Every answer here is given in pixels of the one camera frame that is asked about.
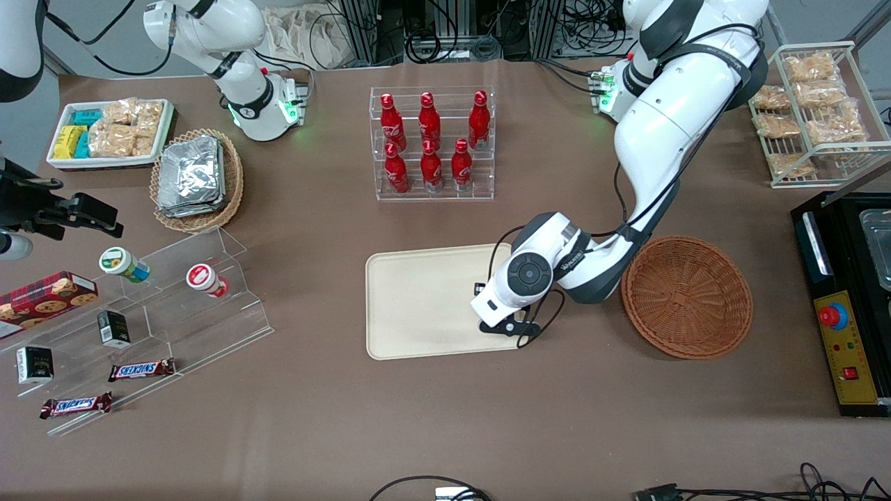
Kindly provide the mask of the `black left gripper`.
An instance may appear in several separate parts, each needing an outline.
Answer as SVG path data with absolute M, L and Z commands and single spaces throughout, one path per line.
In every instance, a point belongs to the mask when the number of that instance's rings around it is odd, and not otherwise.
M 474 283 L 473 292 L 483 292 L 486 285 L 486 283 Z M 515 339 L 516 347 L 525 347 L 526 345 L 529 345 L 543 333 L 543 328 L 540 324 L 528 318 L 506 318 L 496 324 L 496 326 L 488 326 L 488 324 L 480 320 L 478 322 L 478 329 L 480 329 L 481 333 L 503 334 L 508 338 Z

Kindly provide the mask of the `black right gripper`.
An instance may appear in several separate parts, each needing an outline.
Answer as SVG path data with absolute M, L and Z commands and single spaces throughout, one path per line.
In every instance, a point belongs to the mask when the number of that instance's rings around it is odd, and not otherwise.
M 9 159 L 2 159 L 1 224 L 3 230 L 41 234 L 55 241 L 63 240 L 65 229 L 53 221 L 40 222 L 44 210 L 56 209 L 61 197 L 53 193 L 64 187 L 56 178 L 38 177 Z M 74 193 L 66 202 L 67 225 L 123 237 L 124 225 L 118 222 L 118 209 L 86 193 Z

